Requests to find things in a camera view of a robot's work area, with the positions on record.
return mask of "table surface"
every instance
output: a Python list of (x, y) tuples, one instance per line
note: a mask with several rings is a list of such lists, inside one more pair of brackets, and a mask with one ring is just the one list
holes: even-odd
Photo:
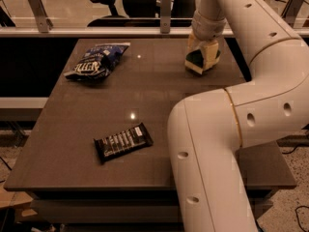
[[(166, 131), (172, 107), (189, 95), (239, 84), (244, 79), (226, 44), (221, 46), (219, 64), (200, 76), (184, 67), (187, 40), (169, 38), (81, 39), (64, 72), (96, 44), (121, 42), (130, 42), (130, 47), (105, 80), (78, 82), (60, 75), (5, 184), (7, 190), (175, 188)], [(132, 112), (135, 119), (130, 119)], [(102, 164), (93, 139), (141, 122), (154, 145)], [(263, 164), (273, 166), (268, 159), (265, 156)], [(268, 185), (278, 180), (280, 173), (271, 174), (266, 171), (262, 181), (254, 174), (246, 182)], [(292, 182), (291, 178), (282, 179), (278, 185)]]

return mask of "floor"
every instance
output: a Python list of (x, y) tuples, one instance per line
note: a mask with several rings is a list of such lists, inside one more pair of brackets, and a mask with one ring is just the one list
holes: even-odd
[[(93, 5), (89, 0), (43, 0), (46, 11), (59, 27), (84, 27), (94, 18), (108, 15), (108, 10), (101, 5)], [(270, 6), (280, 13), (282, 4), (268, 1)], [(20, 27), (32, 27), (35, 20), (26, 0), (5, 0), (10, 15)], [(303, 6), (300, 21), (308, 16), (308, 8)], [(10, 168), (22, 151), (25, 140), (15, 146), (15, 136), (10, 130), (0, 130), (0, 181), (5, 181)], [(273, 207), (265, 212), (258, 222), (266, 232), (300, 232), (309, 231), (309, 139), (308, 131), (300, 130), (289, 138), (278, 141), (280, 151), (290, 167), (296, 181), (294, 189), (281, 189), (270, 200)]]

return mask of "candy bar wrapper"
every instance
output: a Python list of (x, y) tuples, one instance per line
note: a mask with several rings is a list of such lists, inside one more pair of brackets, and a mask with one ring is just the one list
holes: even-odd
[(154, 144), (143, 123), (94, 141), (101, 162)]
[(77, 65), (65, 72), (66, 79), (104, 79), (119, 64), (130, 43), (103, 43), (90, 48)]

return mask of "blue snack bag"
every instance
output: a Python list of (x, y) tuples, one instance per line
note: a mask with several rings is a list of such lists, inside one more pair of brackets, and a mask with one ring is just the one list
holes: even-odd
[(104, 43), (90, 48), (77, 65), (65, 72), (66, 79), (87, 80), (104, 79), (119, 64), (130, 43)]

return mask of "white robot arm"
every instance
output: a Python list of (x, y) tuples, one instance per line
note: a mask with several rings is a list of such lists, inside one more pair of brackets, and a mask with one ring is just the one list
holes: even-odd
[(195, 46), (220, 36), (225, 18), (252, 81), (188, 97), (168, 121), (187, 232), (257, 231), (235, 151), (309, 122), (307, 44), (263, 0), (201, 0), (192, 21)]

